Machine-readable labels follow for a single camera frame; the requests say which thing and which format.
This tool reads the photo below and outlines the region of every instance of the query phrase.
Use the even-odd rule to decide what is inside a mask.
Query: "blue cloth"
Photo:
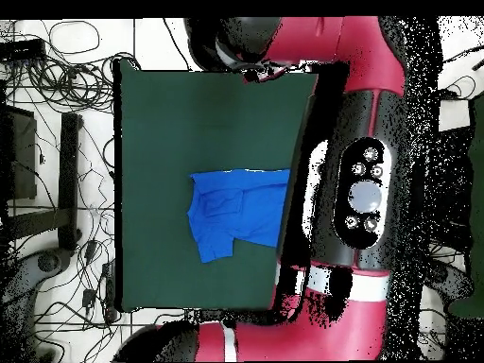
[[[192,174],[188,211],[202,263],[233,255],[233,240],[275,248],[289,170],[232,170]]]

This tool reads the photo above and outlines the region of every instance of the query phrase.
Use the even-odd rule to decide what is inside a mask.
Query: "cable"
[[[59,51],[59,49],[56,46],[54,46],[54,40],[52,38],[52,31],[54,30],[54,28],[56,26],[61,26],[63,24],[85,24],[87,26],[90,26],[95,31],[95,35],[97,37],[97,43],[96,43],[96,45],[94,47],[91,47],[91,48],[88,48],[88,49],[85,49],[85,50],[75,51],[75,52]],[[92,50],[98,49],[98,47],[99,47],[99,45],[101,43],[101,39],[100,39],[100,36],[99,36],[99,31],[97,30],[97,28],[94,25],[88,23],[87,21],[80,21],[80,20],[77,20],[77,21],[61,21],[59,23],[56,23],[56,24],[52,25],[52,27],[50,28],[50,30],[48,32],[48,37],[49,37],[49,42],[52,45],[52,47],[55,48],[58,52],[62,53],[63,55],[74,55],[74,54],[87,53],[88,51],[92,51]]]
[[[95,360],[97,359],[97,356],[99,355],[99,353],[101,352],[101,349],[102,349],[102,341],[103,341],[103,338],[101,339],[101,342],[99,342],[99,350],[97,351],[97,353],[95,354]],[[86,359],[86,357],[84,357],[84,363],[86,363],[88,360],[90,360],[91,357],[89,357],[88,359]]]
[[[103,161],[104,165],[106,166],[106,170],[108,170],[108,173],[109,173],[110,172],[110,169],[108,168],[107,162],[104,161],[104,156],[101,153],[101,151],[99,150],[99,147],[97,146],[97,143],[95,142],[95,138],[93,138],[93,135],[91,135],[91,133],[87,130],[86,126],[83,126],[83,129],[87,132],[87,134],[89,135],[89,137],[93,141],[93,144],[95,145],[95,149],[97,150],[97,154],[99,155],[99,157]]]
[[[39,151],[41,152],[40,155],[39,155],[40,156],[40,164],[43,164],[44,163],[44,160],[45,160],[45,157],[43,156],[43,152],[42,152],[41,146],[38,143],[35,143],[35,144],[27,145],[26,147],[24,147],[24,149],[27,149],[29,147],[38,147],[39,148]]]
[[[78,269],[79,261],[81,261],[81,260],[82,260],[82,259],[81,259],[82,250],[83,250],[83,248],[84,248],[84,247],[86,247],[87,245],[88,245],[88,241],[86,241],[86,243],[84,243],[84,245],[83,245],[82,247],[80,247],[80,250],[79,250],[79,252],[78,252],[78,262],[77,262],[77,264],[76,264],[77,269]],[[87,267],[84,267],[84,266],[83,266],[83,268],[81,269],[81,271],[79,271],[79,270],[78,270],[78,274],[77,274],[77,275],[76,275],[76,276],[75,276],[75,277],[74,277],[74,278],[73,278],[73,279],[72,279],[72,280],[69,282],[69,283],[71,283],[71,282],[72,282],[72,281],[73,281],[73,280],[74,280],[76,277],[79,277],[79,283],[78,283],[78,286],[76,287],[76,289],[75,289],[75,291],[73,292],[73,294],[72,294],[71,298],[69,299],[69,301],[68,301],[67,303],[63,303],[63,302],[54,302],[54,303],[52,303],[52,304],[51,304],[51,305],[50,305],[50,306],[47,308],[47,310],[46,310],[44,313],[42,313],[41,315],[35,315],[36,317],[37,317],[37,316],[39,316],[39,318],[38,318],[38,319],[35,321],[35,323],[34,323],[34,324],[36,324],[38,321],[40,321],[40,320],[41,320],[43,317],[46,317],[46,316],[53,316],[53,315],[55,315],[55,314],[59,313],[59,312],[60,312],[60,311],[61,311],[61,310],[62,310],[64,307],[66,307],[66,306],[68,307],[68,303],[70,303],[70,302],[71,302],[71,301],[74,299],[74,297],[75,297],[75,296],[76,296],[76,294],[78,293],[78,290],[79,290],[80,286],[81,286],[81,285],[84,285],[84,283],[82,282],[82,278],[83,278],[83,276],[84,276],[84,273],[85,273],[85,274],[88,274],[88,273],[87,273]],[[57,310],[57,311],[56,311],[56,312],[54,312],[54,313],[48,314],[48,311],[49,311],[49,310],[52,308],[52,306],[53,306],[54,304],[56,304],[56,303],[57,303],[57,304],[62,304],[62,305],[63,305],[63,307],[59,308],[59,310]]]
[[[60,24],[72,24],[74,22],[61,22]],[[97,110],[100,112],[112,113],[112,80],[108,78],[105,70],[109,68],[112,73],[112,63],[114,60],[127,60],[133,66],[141,70],[139,62],[128,52],[116,53],[108,58],[88,61],[84,63],[72,63],[65,59],[66,54],[84,54],[92,49],[86,49],[78,52],[65,53],[59,51],[51,43],[51,31],[48,31],[45,26],[45,31],[49,36],[49,40],[45,40],[37,35],[23,35],[24,39],[36,38],[45,42],[50,46],[50,51],[54,51],[57,59],[47,55],[45,61],[36,61],[21,64],[20,68],[13,67],[10,71],[10,78],[8,84],[13,82],[13,90],[8,94],[10,98],[18,87],[24,87],[21,82],[29,78],[31,85],[41,95],[43,101],[35,102],[30,98],[31,103],[36,105],[38,103],[46,103],[52,110],[62,112],[53,107],[53,105],[72,107],[76,111],[82,110]]]
[[[455,61],[455,60],[457,60],[457,59],[459,59],[463,56],[467,56],[470,53],[475,53],[476,51],[480,51],[480,50],[483,50],[483,49],[484,49],[484,45],[471,47],[470,49],[461,51],[460,53],[456,54],[454,57],[451,57],[450,59],[445,60],[443,63],[445,64],[447,62]]]
[[[56,323],[50,323],[50,324],[62,324],[62,325],[75,325],[75,326],[79,326],[78,323],[70,323],[68,321],[65,321],[64,323],[59,323],[59,322],[56,322]],[[92,330],[93,328],[96,328],[96,327],[89,327],[89,328],[86,328],[85,330],[82,330],[81,328],[76,328],[76,329],[68,329],[68,330],[58,330],[56,331],[56,333],[80,333],[80,332],[84,332],[84,331],[88,331],[88,330]],[[40,334],[40,333],[52,333],[53,330],[36,330],[32,336],[36,336],[37,334]]]
[[[113,140],[114,140],[114,137],[111,138],[108,142],[106,142],[106,144],[102,148],[102,161],[104,162],[104,164],[108,165],[110,168],[114,168],[114,165],[109,164],[108,161],[106,160],[106,147],[108,147],[108,144],[110,144]]]
[[[30,236],[28,239],[26,239],[26,240],[25,240],[25,241],[22,243],[22,245],[21,245],[21,246],[20,246],[20,247],[19,247],[19,248],[16,250],[15,254],[13,254],[13,257],[15,257],[15,258],[16,258],[16,255],[17,255],[16,253],[18,253],[18,251],[20,250],[20,248],[21,248],[21,247],[22,247],[22,246],[23,246],[23,245],[24,245],[24,244],[25,244],[25,243],[26,243],[26,242],[27,242],[29,239],[33,238],[34,236],[36,236],[36,235],[31,235],[31,236]],[[47,289],[46,291],[41,291],[41,290],[39,290],[39,292],[47,292],[47,291],[50,291],[51,289],[54,289],[55,287],[60,287],[60,286],[64,286],[64,285],[70,284],[70,283],[71,283],[72,281],[74,281],[74,280],[75,280],[77,277],[78,277],[78,274],[77,274],[75,277],[73,277],[73,278],[72,278],[72,279],[71,279],[71,280],[70,280],[68,283],[65,283],[65,284],[63,284],[63,285],[56,285],[56,286],[54,286],[54,287],[52,287],[52,288]],[[28,289],[27,291],[25,291],[25,292],[23,292],[22,294],[20,294],[20,295],[16,296],[15,298],[11,299],[11,300],[10,300],[10,301],[8,301],[8,302],[1,302],[1,303],[0,303],[0,309],[3,309],[3,308],[6,308],[6,307],[9,307],[11,304],[14,304],[14,303],[19,302],[19,301],[20,301],[20,300],[21,300],[23,297],[25,297],[25,296],[29,296],[30,294],[32,294],[32,293],[33,293],[33,292],[35,292],[36,290],[37,290],[37,287],[30,288],[30,289]],[[73,300],[74,295],[75,295],[77,292],[78,292],[78,288],[76,289],[76,291],[74,291],[74,294],[73,294],[73,296],[71,297],[71,299],[68,301],[68,303],[69,303],[70,301],[72,301],[72,300]],[[52,315],[55,315],[56,313],[59,313],[60,311],[61,311],[61,309],[59,309],[57,312],[55,312],[55,313],[53,313],[53,314],[51,314],[51,315],[45,315],[45,316],[52,316]]]
[[[106,343],[106,345],[104,345],[104,347],[102,347],[102,348],[101,348],[101,349],[100,349],[100,350],[97,352],[97,354],[96,354],[96,356],[95,356],[95,360],[97,359],[97,356],[98,356],[98,355],[99,355],[99,354],[100,354],[102,351],[104,351],[104,350],[105,350],[105,349],[108,347],[108,345],[111,343],[111,341],[112,341],[112,339],[114,338],[114,336],[116,335],[116,332],[117,332],[117,330],[118,330],[118,329],[119,329],[119,327],[116,327],[116,329],[114,330],[114,332],[113,332],[113,333],[112,333],[112,335],[111,335],[110,340],[109,340],[109,341]]]
[[[50,129],[50,127],[48,126],[48,124],[47,124],[46,122],[45,122],[45,124],[47,125],[47,127],[49,128],[49,130],[51,131],[51,133],[53,134],[53,132],[52,132],[52,130]],[[93,142],[95,142],[95,141],[94,141],[94,138],[92,137],[92,135],[91,135],[90,133],[89,133],[89,135],[90,135],[91,139],[93,140]],[[23,165],[23,167],[24,167],[24,168],[26,168],[27,170],[29,170],[30,172],[32,172],[33,174],[35,174],[35,175],[36,175],[36,176],[37,176],[37,177],[38,177],[38,178],[39,178],[39,179],[40,179],[40,180],[43,182],[43,180],[41,179],[41,177],[39,176],[39,174],[38,174],[38,173],[34,172],[33,170],[29,169],[28,167],[26,167],[26,166],[24,166],[24,165]],[[103,178],[103,179],[104,179],[104,177],[103,177],[102,175],[100,175],[99,173],[97,173],[96,171],[94,171],[92,168],[91,168],[91,171],[95,172],[97,175],[99,175],[101,178]],[[44,187],[45,187],[45,190],[46,190],[46,192],[47,192],[47,195],[49,196],[49,199],[51,200],[51,203],[52,203],[52,206],[53,206],[54,210],[56,210],[56,207],[55,207],[55,205],[54,205],[54,203],[53,203],[53,201],[52,201],[52,198],[51,198],[51,196],[50,196],[50,193],[48,192],[48,190],[47,190],[46,185],[45,185],[45,183],[44,183],[44,182],[43,182],[43,185],[44,185]],[[104,196],[104,194],[103,194],[103,193],[102,193],[102,191],[100,190],[100,185],[98,186],[98,188],[97,188],[97,189],[98,189],[98,192],[101,194],[101,196],[102,196],[102,197],[105,199],[105,201],[107,201],[106,197]],[[82,190],[81,190],[81,188],[80,188],[80,184],[79,184],[79,183],[78,183],[78,190],[79,190],[79,195],[80,195],[80,198],[81,198],[81,200],[83,201],[84,206],[86,206],[86,208],[87,208],[87,204],[86,204],[86,202],[84,201],[84,197],[82,196]],[[93,227],[92,227],[92,230],[91,230],[90,237],[93,235],[94,227],[95,227],[95,223],[94,223],[94,218],[93,218]]]
[[[76,310],[74,310],[74,309],[73,309],[71,306],[69,306],[67,303],[64,303],[64,302],[59,302],[59,301],[52,303],[52,304],[51,304],[51,305],[50,305],[50,306],[47,308],[47,310],[45,310],[45,312],[44,312],[44,313],[42,313],[42,316],[41,316],[40,318],[38,318],[38,319],[36,319],[36,320],[34,321],[34,324],[37,324],[37,323],[39,322],[39,320],[40,320],[40,319],[41,319],[41,318],[42,318],[42,317],[43,317],[43,316],[44,316],[44,315],[45,315],[45,314],[46,314],[46,313],[47,313],[47,312],[48,312],[48,311],[49,311],[49,310],[50,310],[50,309],[51,309],[51,308],[52,308],[52,307],[55,305],[55,304],[60,304],[60,305],[62,305],[63,307],[67,308],[67,309],[68,309],[68,310],[70,310],[72,313],[74,313],[74,314],[75,314],[75,315],[76,315],[78,318],[80,318],[80,319],[82,319],[83,321],[87,322],[88,324],[92,325],[94,328],[99,328],[99,329],[103,329],[103,330],[105,330],[105,329],[107,329],[107,328],[108,328],[108,325],[107,325],[107,324],[105,324],[105,323],[104,323],[104,324],[94,323],[94,322],[92,322],[91,320],[88,320],[88,319],[86,319],[84,316],[82,316],[82,315],[81,315],[81,314],[78,312],[80,309],[82,309],[82,307],[80,307],[80,309],[79,309],[78,311],[76,311]]]
[[[64,358],[64,355],[65,355],[65,348],[62,345],[58,344],[57,342],[48,341],[48,340],[43,339],[43,338],[40,338],[38,336],[34,336],[34,337],[35,337],[35,339],[37,339],[40,342],[43,342],[45,344],[55,345],[56,347],[61,348],[62,349],[62,355],[60,356],[60,359],[58,360],[57,363],[61,363],[62,362],[62,360]]]
[[[420,309],[420,313],[422,312],[432,312],[432,313],[435,313],[437,315],[439,315],[440,317],[442,317],[445,321],[445,324],[447,323],[451,323],[453,325],[455,325],[452,321],[450,321],[442,312],[440,312],[439,310],[436,310],[436,309],[432,309],[432,308],[424,308],[424,309]],[[437,345],[442,351],[445,352],[445,350],[447,349],[446,345],[443,344],[442,342],[439,341],[439,339],[437,338],[437,336],[445,336],[446,333],[443,332],[443,333],[438,333],[434,330],[430,330],[429,332],[424,332],[424,331],[420,331],[419,332],[419,338],[420,337],[423,337],[425,338],[425,340],[430,340],[430,342],[432,342],[434,345]],[[428,342],[421,342],[419,339],[418,339],[418,342],[423,344],[423,345],[428,345]],[[424,353],[422,352],[421,350],[421,353],[422,353],[422,356],[426,359],[426,360],[429,360],[429,358],[427,356],[424,355]]]
[[[99,223],[101,223],[101,219],[102,219],[102,218],[104,218],[104,219],[106,220],[106,227],[103,227],[103,226],[102,226],[102,223],[100,224],[101,231],[102,231],[102,232],[103,232],[105,235],[107,235],[107,236],[109,237],[109,239],[110,239],[110,240],[113,240],[114,234],[113,234],[113,233],[108,233],[108,222],[109,222],[109,221],[108,221],[108,219],[107,219],[105,216],[109,216],[109,217],[111,217],[111,218],[114,218],[114,216],[113,216],[113,215],[111,215],[111,214],[108,214],[108,213],[106,213],[106,212],[107,212],[107,210],[104,210],[104,211],[101,213],[101,215],[100,215],[100,217],[101,217],[101,218],[99,219]]]
[[[65,321],[65,323],[66,323],[66,322],[68,322],[68,321],[69,321],[71,318],[73,318],[73,317],[74,317],[76,314],[78,314],[78,311],[76,312],[76,311],[74,311],[74,309],[73,309],[72,311],[74,312],[74,313],[73,313],[73,315],[72,315],[72,316],[71,316],[69,319],[67,319],[67,320]],[[58,330],[60,330],[60,329],[61,329],[61,327],[62,327],[62,326],[65,324],[65,323],[61,324],[61,325],[60,325],[60,326],[59,326],[59,327],[58,327],[56,330],[52,331],[52,333],[50,333],[50,334],[49,334],[47,337],[45,337],[43,340],[47,340],[47,339],[48,339],[50,336],[52,336],[53,334],[57,333],[57,332],[58,332]]]
[[[481,69],[482,67],[484,67],[484,59],[481,60],[480,62],[478,62],[472,69],[473,69],[473,71],[477,71],[477,70]]]
[[[54,209],[54,212],[57,212],[57,207],[56,205],[54,204],[54,200],[52,200],[52,197],[50,195],[50,192],[49,190],[47,189],[47,185],[45,184],[45,182],[43,181],[43,179],[41,178],[41,176],[39,175],[39,173],[37,173],[36,171],[32,170],[30,167],[27,167],[26,165],[20,163],[19,161],[15,160],[13,161],[14,164],[18,164],[20,165],[21,167],[23,167],[25,170],[31,172],[33,175],[35,175],[40,181],[41,183],[43,184],[43,187],[45,188],[45,192],[47,193],[47,196],[49,197],[49,200],[50,200],[50,204],[52,205],[52,208]]]
[[[156,324],[156,323],[158,322],[158,319],[159,319],[159,318],[180,318],[180,317],[182,317],[182,316],[184,316],[184,313],[179,313],[179,314],[177,314],[177,315],[172,315],[172,314],[169,314],[169,313],[163,313],[163,314],[159,315],[159,316],[158,316],[158,317],[155,319],[155,321],[154,321],[154,323],[153,323],[153,324]]]
[[[464,78],[468,78],[468,79],[470,79],[473,82],[473,90],[468,95],[466,95],[466,96],[462,96],[462,91],[460,90],[459,86],[456,85],[456,83],[458,83],[461,79],[464,79]],[[470,76],[463,76],[463,77],[460,77],[459,79],[455,80],[454,82],[452,82],[449,86],[447,86],[445,88],[445,90],[450,91],[449,88],[452,87],[452,86],[455,86],[456,88],[458,88],[458,91],[459,91],[458,97],[457,98],[449,98],[447,100],[452,100],[452,101],[467,100],[474,93],[475,87],[476,87],[476,83],[475,83],[475,80],[472,77],[470,77]]]
[[[87,352],[87,354],[84,356],[84,360],[82,361],[82,363],[87,363],[87,361],[88,361],[89,359],[91,359],[91,358],[88,358],[89,354],[90,354],[90,353],[91,353],[91,352],[94,350],[94,348],[95,348],[95,347],[96,347],[98,344],[102,343],[102,341],[104,341],[104,339],[106,339],[108,336],[112,336],[112,337],[114,337],[114,334],[112,334],[112,333],[108,333],[106,336],[103,336],[103,337],[102,337],[102,338],[101,338],[101,339],[100,339],[100,340],[99,340],[99,341],[98,341],[98,342],[97,342],[97,343],[96,343],[96,344],[93,346],[93,348],[91,348],[91,349],[90,349],[90,350]]]
[[[78,263],[79,263],[79,255],[82,253],[82,250],[84,249],[84,247],[87,247],[88,241],[86,241],[81,247],[79,247],[79,251],[78,251]],[[41,291],[40,290],[39,292],[45,293],[45,292],[51,291],[52,289],[60,288],[61,286],[65,286],[65,285],[69,285],[74,280],[76,280],[76,278],[78,278],[78,277],[79,277],[79,270],[78,270],[78,273],[70,281],[68,281],[67,283],[64,283],[64,284],[61,284],[61,285],[54,285],[54,286],[50,287],[49,289],[46,289],[44,291]]]
[[[168,26],[168,22],[166,21],[166,18],[163,18],[163,22],[164,22],[164,26],[166,26],[166,29],[168,30],[168,34],[170,35],[170,38],[171,38],[171,42],[175,45],[175,48],[177,49],[178,53],[180,54],[181,58],[183,59],[183,61],[185,61],[185,64],[186,64],[186,70],[187,71],[193,71],[191,68],[190,68],[190,65],[188,65],[188,61],[186,60],[186,57],[183,55],[182,51],[180,50],[180,48],[178,47],[177,45],[177,42],[175,41],[175,38],[173,37],[173,34],[171,33],[171,29],[170,27]]]
[[[22,242],[22,244],[20,245],[20,247],[17,248],[17,251],[19,251],[21,248],[24,247],[24,245],[27,243],[28,240],[32,239],[34,236],[37,236],[37,235],[31,235],[30,237],[28,237],[24,242]]]

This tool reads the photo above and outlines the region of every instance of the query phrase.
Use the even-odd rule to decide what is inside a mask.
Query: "green board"
[[[235,240],[233,257],[202,264],[186,215],[189,175],[290,167],[316,77],[245,84],[127,62],[121,73],[123,309],[267,308],[275,249]]]
[[[474,294],[451,304],[450,312],[463,318],[484,318],[484,96],[474,101],[475,137],[469,149],[474,180],[471,197],[471,272]]]

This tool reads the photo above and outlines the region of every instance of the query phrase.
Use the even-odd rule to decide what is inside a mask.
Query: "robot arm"
[[[192,57],[204,70],[241,72],[257,81],[257,73],[270,75],[301,61],[320,65],[294,152],[278,246],[274,308],[281,307],[283,283],[291,276],[302,283],[301,291],[289,294],[301,300],[289,306],[296,313],[266,326],[213,322],[187,328],[197,343],[187,358],[375,359],[383,346],[406,139],[406,56],[397,21],[235,17],[186,19],[185,25]],[[309,161],[321,144],[320,190],[311,235],[305,235]],[[153,330],[161,336],[166,327]],[[172,351],[166,346],[161,353]]]

